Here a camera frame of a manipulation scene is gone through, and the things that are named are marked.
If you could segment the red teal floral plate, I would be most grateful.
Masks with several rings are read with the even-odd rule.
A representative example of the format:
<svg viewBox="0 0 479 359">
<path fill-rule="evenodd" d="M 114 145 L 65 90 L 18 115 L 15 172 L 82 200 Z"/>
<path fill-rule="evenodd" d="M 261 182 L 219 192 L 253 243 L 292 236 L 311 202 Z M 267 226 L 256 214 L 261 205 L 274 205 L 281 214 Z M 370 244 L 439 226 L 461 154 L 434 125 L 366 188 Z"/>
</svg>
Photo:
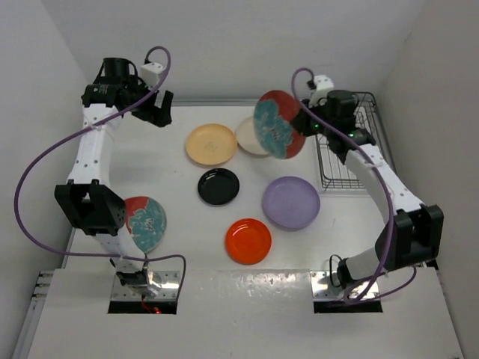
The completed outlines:
<svg viewBox="0 0 479 359">
<path fill-rule="evenodd" d="M 292 125 L 299 102 L 282 90 L 270 90 L 254 108 L 253 127 L 260 146 L 277 159 L 291 159 L 302 150 L 306 137 Z"/>
<path fill-rule="evenodd" d="M 159 245 L 165 234 L 167 227 L 165 210 L 151 197 L 129 197 L 124 201 L 126 227 L 136 246 L 145 254 L 149 254 Z"/>
</svg>

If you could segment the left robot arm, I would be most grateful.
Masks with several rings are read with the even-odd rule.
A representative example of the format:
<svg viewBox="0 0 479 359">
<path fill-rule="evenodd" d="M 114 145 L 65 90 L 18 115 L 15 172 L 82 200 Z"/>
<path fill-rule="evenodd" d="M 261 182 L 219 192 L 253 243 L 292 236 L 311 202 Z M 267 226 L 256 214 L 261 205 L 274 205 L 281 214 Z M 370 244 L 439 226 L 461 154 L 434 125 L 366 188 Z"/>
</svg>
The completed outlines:
<svg viewBox="0 0 479 359">
<path fill-rule="evenodd" d="M 159 294 L 160 277 L 127 229 L 126 203 L 110 188 L 109 167 L 124 113 L 157 127 L 171 123 L 172 92 L 165 92 L 162 104 L 156 105 L 165 73 L 156 62 L 146 61 L 136 70 L 127 59 L 103 59 L 100 74 L 82 95 L 84 133 L 76 161 L 66 184 L 55 187 L 55 199 L 72 226 L 111 255 L 120 284 L 142 298 Z"/>
</svg>

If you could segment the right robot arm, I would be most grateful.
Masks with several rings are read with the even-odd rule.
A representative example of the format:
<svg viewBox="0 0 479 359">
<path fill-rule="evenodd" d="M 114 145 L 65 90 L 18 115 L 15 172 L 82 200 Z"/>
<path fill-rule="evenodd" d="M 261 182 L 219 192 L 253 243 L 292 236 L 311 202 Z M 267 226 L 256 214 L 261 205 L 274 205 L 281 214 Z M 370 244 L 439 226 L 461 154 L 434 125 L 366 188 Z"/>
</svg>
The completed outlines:
<svg viewBox="0 0 479 359">
<path fill-rule="evenodd" d="M 385 227 L 367 251 L 339 261 L 332 282 L 343 289 L 437 258 L 444 213 L 414 195 L 396 175 L 369 131 L 356 122 L 357 100 L 332 90 L 322 105 L 296 101 L 293 127 L 302 135 L 322 135 L 329 150 L 354 173 L 380 211 Z"/>
</svg>

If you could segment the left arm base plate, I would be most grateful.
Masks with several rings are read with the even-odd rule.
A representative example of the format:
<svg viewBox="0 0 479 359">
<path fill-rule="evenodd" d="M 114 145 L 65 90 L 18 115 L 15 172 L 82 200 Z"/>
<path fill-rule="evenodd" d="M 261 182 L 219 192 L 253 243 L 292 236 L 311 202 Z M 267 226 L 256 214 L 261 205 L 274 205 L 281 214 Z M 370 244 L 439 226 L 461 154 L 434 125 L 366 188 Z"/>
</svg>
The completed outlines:
<svg viewBox="0 0 479 359">
<path fill-rule="evenodd" d="M 142 295 L 120 284 L 116 277 L 110 296 L 108 314 L 177 314 L 179 271 L 154 271 L 153 289 Z"/>
</svg>

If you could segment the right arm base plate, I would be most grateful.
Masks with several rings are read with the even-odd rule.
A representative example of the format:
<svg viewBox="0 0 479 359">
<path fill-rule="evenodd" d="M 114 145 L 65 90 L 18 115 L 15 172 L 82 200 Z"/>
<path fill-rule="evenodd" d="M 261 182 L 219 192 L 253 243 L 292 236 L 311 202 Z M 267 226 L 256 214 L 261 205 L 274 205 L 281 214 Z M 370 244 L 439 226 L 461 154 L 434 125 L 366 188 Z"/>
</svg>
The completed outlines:
<svg viewBox="0 0 479 359">
<path fill-rule="evenodd" d="M 353 289 L 343 290 L 340 286 L 332 285 L 331 275 L 328 271 L 311 271 L 310 280 L 316 314 L 382 312 L 377 282 L 372 285 L 360 302 L 348 304 L 347 301 L 355 301 L 356 297 L 362 293 L 369 284 L 368 281 Z"/>
</svg>

